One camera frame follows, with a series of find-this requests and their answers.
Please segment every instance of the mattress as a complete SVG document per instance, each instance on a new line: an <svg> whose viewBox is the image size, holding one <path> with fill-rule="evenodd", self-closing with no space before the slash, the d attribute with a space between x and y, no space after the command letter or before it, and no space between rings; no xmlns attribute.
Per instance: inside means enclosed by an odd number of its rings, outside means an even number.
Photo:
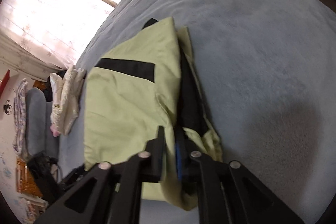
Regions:
<svg viewBox="0 0 336 224"><path fill-rule="evenodd" d="M336 193L336 14L318 0L122 0L77 67L150 18L187 26L207 116L224 161L241 161L307 224ZM60 139L65 176L84 162L83 109ZM142 223L197 223L198 212L145 200Z"/></svg>

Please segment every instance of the black fabric panel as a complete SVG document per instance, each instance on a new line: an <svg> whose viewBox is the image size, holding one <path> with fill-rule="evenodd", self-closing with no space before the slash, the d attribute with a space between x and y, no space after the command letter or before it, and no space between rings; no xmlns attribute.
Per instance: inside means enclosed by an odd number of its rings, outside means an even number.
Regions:
<svg viewBox="0 0 336 224"><path fill-rule="evenodd" d="M102 58L95 67L109 69L154 82L155 64L136 60Z"/></svg>
<svg viewBox="0 0 336 224"><path fill-rule="evenodd" d="M149 27L150 25L153 25L154 23L157 23L158 21L154 18L151 18L149 21L147 21L145 23L145 25L143 26L143 29L145 29L146 27Z"/></svg>
<svg viewBox="0 0 336 224"><path fill-rule="evenodd" d="M181 83L177 104L177 125L195 130L201 137L208 131L194 75L180 47Z"/></svg>

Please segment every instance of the patterned cloth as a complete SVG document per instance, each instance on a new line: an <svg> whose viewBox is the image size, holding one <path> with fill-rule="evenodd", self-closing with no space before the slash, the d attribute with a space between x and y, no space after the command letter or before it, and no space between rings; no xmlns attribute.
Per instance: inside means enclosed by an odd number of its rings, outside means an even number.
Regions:
<svg viewBox="0 0 336 224"><path fill-rule="evenodd" d="M26 95L28 92L28 82L26 78L22 79L16 88L14 97L14 125L15 138L13 148L15 153L25 160L28 157L26 149Z"/></svg>

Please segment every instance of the yellow-green fabric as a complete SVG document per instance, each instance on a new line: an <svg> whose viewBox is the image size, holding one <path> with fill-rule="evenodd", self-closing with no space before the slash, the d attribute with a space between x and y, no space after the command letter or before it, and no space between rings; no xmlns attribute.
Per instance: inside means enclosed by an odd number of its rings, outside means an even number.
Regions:
<svg viewBox="0 0 336 224"><path fill-rule="evenodd" d="M102 58L136 60L155 64L155 83L120 72L94 67L87 77L84 156L88 169L96 162L127 161L156 138L157 128L165 128L166 155L160 184L145 183L142 197L166 200L190 210L197 205L196 194L188 195L177 179L174 125L181 79L179 42L192 62L188 30L175 31L172 18L163 19L135 37L116 46ZM209 122L201 138L185 128L200 150L221 160L219 137Z"/></svg>

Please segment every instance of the white wall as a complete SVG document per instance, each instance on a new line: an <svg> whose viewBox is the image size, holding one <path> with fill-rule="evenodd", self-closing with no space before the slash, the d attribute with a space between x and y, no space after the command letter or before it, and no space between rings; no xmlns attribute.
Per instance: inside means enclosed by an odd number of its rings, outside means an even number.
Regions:
<svg viewBox="0 0 336 224"><path fill-rule="evenodd" d="M7 70L1 63L0 80ZM31 88L34 80L11 70L9 82L0 97L0 190L16 217L26 223L26 207L20 200L22 195L16 192L16 154L12 147L15 134L14 115L7 115L3 110L6 100L10 100L9 104L13 107L14 89L23 78L27 79Z"/></svg>

